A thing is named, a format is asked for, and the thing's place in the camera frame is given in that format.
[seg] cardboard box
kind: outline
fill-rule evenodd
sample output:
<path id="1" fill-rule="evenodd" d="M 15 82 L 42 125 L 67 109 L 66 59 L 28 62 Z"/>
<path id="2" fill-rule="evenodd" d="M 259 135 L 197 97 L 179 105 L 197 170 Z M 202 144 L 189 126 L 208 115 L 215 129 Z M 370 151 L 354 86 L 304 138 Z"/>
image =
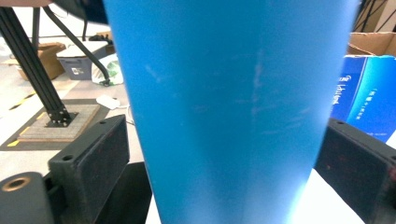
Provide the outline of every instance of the cardboard box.
<path id="1" fill-rule="evenodd" d="M 351 34 L 331 116 L 396 148 L 396 34 Z"/>
<path id="2" fill-rule="evenodd" d="M 60 74 L 64 73 L 64 68 L 62 67 L 61 63 L 56 58 L 56 53 L 66 49 L 66 46 L 62 43 L 48 43 L 48 44 L 40 44 L 38 46 L 37 55 L 40 59 L 41 63 L 44 66 L 48 76 L 50 79 L 54 79 Z M 24 80 L 28 80 L 27 76 L 20 68 L 19 63 L 16 59 L 9 59 L 4 62 L 4 64 L 8 65 L 16 65 L 17 70 L 20 73 L 21 77 Z"/>

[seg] black machine part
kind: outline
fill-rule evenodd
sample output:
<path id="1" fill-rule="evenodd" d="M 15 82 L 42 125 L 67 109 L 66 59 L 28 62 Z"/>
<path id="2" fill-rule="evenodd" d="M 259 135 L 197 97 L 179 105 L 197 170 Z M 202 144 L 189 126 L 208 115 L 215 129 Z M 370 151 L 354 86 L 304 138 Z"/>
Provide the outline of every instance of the black machine part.
<path id="1" fill-rule="evenodd" d="M 396 222 L 396 150 L 331 119 L 315 169 L 371 224 Z"/>
<path id="2" fill-rule="evenodd" d="M 127 148 L 124 116 L 99 122 L 49 161 L 44 179 L 0 182 L 0 223 L 145 223 L 149 179 L 143 162 L 125 166 Z M 394 224 L 395 163 L 395 149 L 330 119 L 315 169 L 365 223 Z"/>

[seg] black metal frame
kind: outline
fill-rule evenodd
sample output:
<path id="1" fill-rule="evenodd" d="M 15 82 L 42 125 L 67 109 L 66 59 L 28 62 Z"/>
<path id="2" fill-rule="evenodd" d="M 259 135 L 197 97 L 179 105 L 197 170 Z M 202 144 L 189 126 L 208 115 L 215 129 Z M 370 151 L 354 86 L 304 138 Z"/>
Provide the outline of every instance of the black metal frame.
<path id="1" fill-rule="evenodd" d="M 375 2 L 376 2 L 376 0 L 372 0 L 372 2 L 369 3 L 369 4 L 371 4 L 371 5 L 370 5 L 370 9 L 369 9 L 369 11 L 367 12 L 367 17 L 366 17 L 366 19 L 364 19 L 364 24 L 363 24 L 363 26 L 361 27 L 361 32 L 364 32 L 364 29 L 366 28 L 367 21 L 370 19 L 370 14 L 371 14 L 372 11 L 373 11 Z"/>
<path id="2" fill-rule="evenodd" d="M 36 49 L 33 48 L 11 7 L 0 7 L 0 31 L 46 108 L 51 123 L 55 126 L 67 127 L 74 115 L 70 115 L 62 103 L 37 56 Z"/>
<path id="3" fill-rule="evenodd" d="M 99 70 L 103 73 L 105 80 L 101 82 L 104 86 L 110 85 L 110 78 L 108 76 L 108 72 L 106 68 L 99 62 L 99 60 L 70 32 L 69 29 L 53 14 L 50 10 L 50 7 L 43 7 L 44 12 L 49 16 L 49 18 L 73 41 L 73 43 L 79 47 L 85 55 L 99 68 Z"/>
<path id="4" fill-rule="evenodd" d="M 144 224 L 149 179 L 143 162 L 128 160 L 125 116 L 104 119 L 50 159 L 45 177 L 0 182 L 0 222 Z"/>

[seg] blue cylinder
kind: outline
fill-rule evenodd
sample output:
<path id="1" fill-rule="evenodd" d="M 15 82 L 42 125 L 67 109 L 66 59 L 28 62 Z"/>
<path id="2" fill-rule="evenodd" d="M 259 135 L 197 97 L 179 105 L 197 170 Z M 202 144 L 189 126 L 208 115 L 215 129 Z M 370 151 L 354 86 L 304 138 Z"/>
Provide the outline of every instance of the blue cylinder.
<path id="1" fill-rule="evenodd" d="M 105 5 L 162 223 L 289 223 L 358 1 Z"/>

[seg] black cable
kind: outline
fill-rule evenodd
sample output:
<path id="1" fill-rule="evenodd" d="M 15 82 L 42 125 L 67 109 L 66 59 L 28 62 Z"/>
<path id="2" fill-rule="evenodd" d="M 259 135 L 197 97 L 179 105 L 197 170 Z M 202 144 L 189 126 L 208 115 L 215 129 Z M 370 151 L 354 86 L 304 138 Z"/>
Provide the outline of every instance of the black cable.
<path id="1" fill-rule="evenodd" d="M 366 1 L 366 2 L 364 3 L 364 6 L 363 6 L 363 7 L 361 8 L 361 10 L 360 10 L 360 15 L 359 15 L 359 17 L 358 17 L 358 19 L 356 20 L 355 23 L 357 23 L 358 21 L 361 20 L 361 18 L 363 17 L 364 12 L 366 11 L 366 9 L 368 8 L 368 6 L 370 5 L 371 1 L 372 1 L 372 0 L 368 0 L 368 1 Z"/>
<path id="2" fill-rule="evenodd" d="M 64 17 L 62 17 L 62 16 L 56 14 L 55 12 L 53 12 L 53 14 L 54 14 L 55 16 L 57 16 L 58 18 L 66 19 L 66 18 L 69 16 L 69 11 L 68 11 L 68 10 L 66 11 L 66 16 L 64 16 Z"/>
<path id="3" fill-rule="evenodd" d="M 367 15 L 367 20 L 368 18 L 370 18 L 371 16 L 373 16 L 382 6 L 384 6 L 385 3 L 387 3 L 388 0 L 383 1 L 371 14 Z M 363 25 L 364 21 L 362 21 L 361 23 L 359 23 L 358 25 L 355 26 L 354 31 L 356 31 L 361 25 Z"/>
<path id="4" fill-rule="evenodd" d="M 392 12 L 392 14 L 390 14 L 390 16 L 384 21 L 384 23 L 382 23 L 382 25 L 378 28 L 378 30 L 376 30 L 376 32 L 380 31 L 382 29 L 382 27 L 384 27 L 385 24 L 388 23 L 388 21 L 390 20 L 390 18 L 392 18 L 392 16 L 396 13 L 396 9 Z"/>
<path id="5" fill-rule="evenodd" d="M 110 86 L 110 78 L 106 68 L 99 62 L 99 60 L 79 41 L 73 33 L 52 13 L 50 7 L 43 7 L 47 16 L 69 37 L 71 41 L 94 63 L 99 70 L 103 73 L 105 80 L 100 83 L 104 86 Z"/>
<path id="6" fill-rule="evenodd" d="M 361 17 L 363 16 L 363 14 L 366 11 L 367 6 L 369 5 L 370 2 L 371 2 L 371 0 L 368 0 L 368 1 L 363 0 L 363 2 L 361 3 L 361 7 L 359 9 L 359 17 L 356 19 L 355 23 L 357 23 L 358 21 L 361 20 Z"/>
<path id="7" fill-rule="evenodd" d="M 373 7 L 374 7 L 375 1 L 376 1 L 376 0 L 373 0 L 373 3 L 371 4 L 370 9 L 369 9 L 369 11 L 367 12 L 367 17 L 366 17 L 366 20 L 364 20 L 363 26 L 361 27 L 361 32 L 364 32 L 364 29 L 366 28 L 367 21 L 369 20 L 370 14 L 371 14 L 371 12 L 373 11 Z"/>

